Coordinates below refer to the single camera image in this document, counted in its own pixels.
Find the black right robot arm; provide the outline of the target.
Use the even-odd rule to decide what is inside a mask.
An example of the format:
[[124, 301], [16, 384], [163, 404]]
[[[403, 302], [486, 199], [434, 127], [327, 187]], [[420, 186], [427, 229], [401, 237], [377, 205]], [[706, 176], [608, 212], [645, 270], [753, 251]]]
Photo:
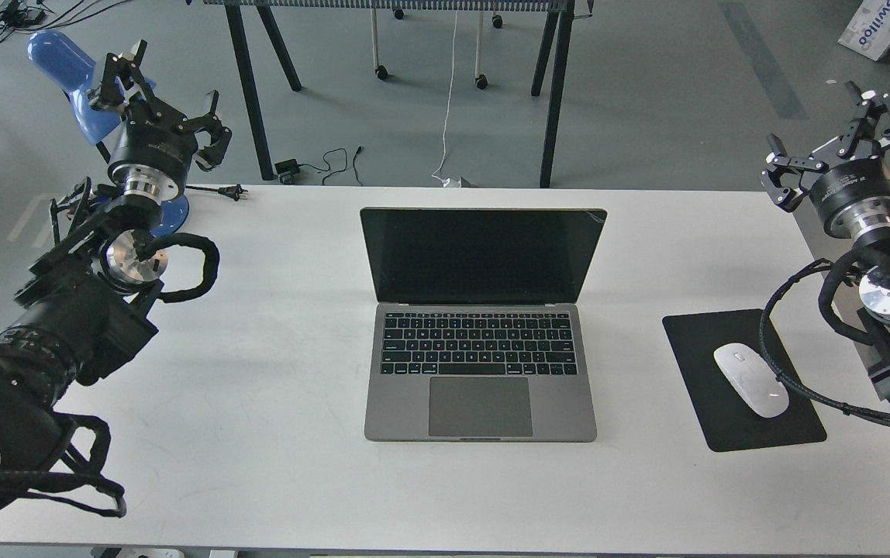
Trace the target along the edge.
[[827, 397], [787, 375], [767, 345], [770, 314], [799, 280], [824, 273], [817, 306], [838, 335], [871, 347], [878, 362], [868, 370], [871, 384], [890, 406], [890, 91], [862, 91], [845, 84], [854, 103], [845, 131], [805, 157], [792, 157], [770, 135], [771, 154], [761, 186], [782, 211], [810, 200], [824, 233], [851, 241], [835, 261], [817, 259], [782, 284], [765, 304], [757, 335], [761, 356], [789, 390], [860, 419], [890, 428], [890, 411], [876, 411]]

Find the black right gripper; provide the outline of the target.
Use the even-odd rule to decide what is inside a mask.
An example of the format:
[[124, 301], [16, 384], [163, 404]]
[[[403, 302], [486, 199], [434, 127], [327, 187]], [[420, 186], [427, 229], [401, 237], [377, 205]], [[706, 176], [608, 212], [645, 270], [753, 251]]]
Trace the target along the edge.
[[[890, 91], [861, 91], [852, 81], [844, 87], [855, 110], [833, 154], [853, 161], [831, 169], [812, 157], [790, 157], [781, 138], [770, 133], [761, 187], [787, 213], [808, 195], [828, 236], [861, 237], [890, 227], [890, 173], [881, 159], [890, 150]], [[813, 186], [805, 186], [807, 174], [814, 179], [820, 174]]]

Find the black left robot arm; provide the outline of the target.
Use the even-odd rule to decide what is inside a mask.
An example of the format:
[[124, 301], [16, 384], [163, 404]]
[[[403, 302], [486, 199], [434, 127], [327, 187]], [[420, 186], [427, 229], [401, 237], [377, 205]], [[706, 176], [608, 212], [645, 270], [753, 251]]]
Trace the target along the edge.
[[192, 164], [208, 172], [224, 159], [232, 132], [217, 116], [187, 117], [152, 91], [141, 64], [147, 43], [105, 56], [102, 68], [59, 32], [28, 42], [31, 60], [51, 73], [84, 111], [120, 119], [105, 158], [112, 183], [82, 181], [51, 212], [72, 208], [64, 238], [31, 266], [16, 294], [24, 312], [0, 332], [0, 511], [16, 499], [72, 505], [67, 492], [93, 487], [112, 508], [75, 502], [102, 517], [126, 514], [125, 488], [102, 476], [111, 447], [98, 417], [58, 412], [71, 384], [88, 386], [129, 363], [157, 334], [148, 320], [156, 301], [206, 295], [219, 271], [209, 238], [155, 236], [162, 205], [185, 191]]

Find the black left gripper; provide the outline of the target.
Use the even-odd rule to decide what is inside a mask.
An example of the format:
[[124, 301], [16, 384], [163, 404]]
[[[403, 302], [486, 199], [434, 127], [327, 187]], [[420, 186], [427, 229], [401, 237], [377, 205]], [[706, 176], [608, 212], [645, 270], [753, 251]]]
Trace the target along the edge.
[[[217, 113], [219, 91], [206, 95], [204, 115], [186, 118], [177, 110], [158, 109], [150, 82], [140, 70], [145, 50], [147, 42], [139, 41], [127, 53], [107, 53], [88, 89], [90, 109], [116, 114], [123, 122], [109, 152], [108, 176], [124, 181], [130, 168], [144, 166], [175, 184], [185, 184], [194, 155], [202, 172], [224, 162], [232, 131]], [[197, 149], [195, 134], [201, 132], [209, 135], [209, 142]]]

